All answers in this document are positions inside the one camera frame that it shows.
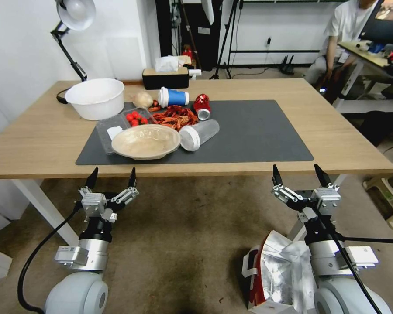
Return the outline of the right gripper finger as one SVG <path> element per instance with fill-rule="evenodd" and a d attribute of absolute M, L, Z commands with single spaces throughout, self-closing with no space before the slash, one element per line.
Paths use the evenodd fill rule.
<path fill-rule="evenodd" d="M 271 193 L 283 203 L 288 201 L 299 202 L 303 197 L 283 184 L 278 167 L 274 164 L 272 170 L 273 188 Z"/>
<path fill-rule="evenodd" d="M 320 183 L 320 187 L 317 189 L 318 191 L 338 192 L 339 186 L 331 181 L 329 175 L 326 172 L 324 172 L 318 164 L 314 164 L 314 169 Z"/>

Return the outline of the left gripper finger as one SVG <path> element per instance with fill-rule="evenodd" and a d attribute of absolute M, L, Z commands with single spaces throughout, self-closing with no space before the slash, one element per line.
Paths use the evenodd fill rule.
<path fill-rule="evenodd" d="M 126 189 L 121 191 L 119 194 L 111 198 L 111 202 L 117 205 L 128 205 L 130 204 L 137 196 L 139 195 L 137 189 L 137 176 L 136 176 L 136 168 L 132 168 L 130 173 L 130 177 L 128 180 L 128 186 Z"/>
<path fill-rule="evenodd" d="M 86 179 L 86 183 L 83 187 L 79 188 L 79 193 L 81 196 L 85 196 L 88 193 L 92 193 L 98 176 L 98 167 L 95 167 L 94 171 L 90 174 L 90 176 Z"/>

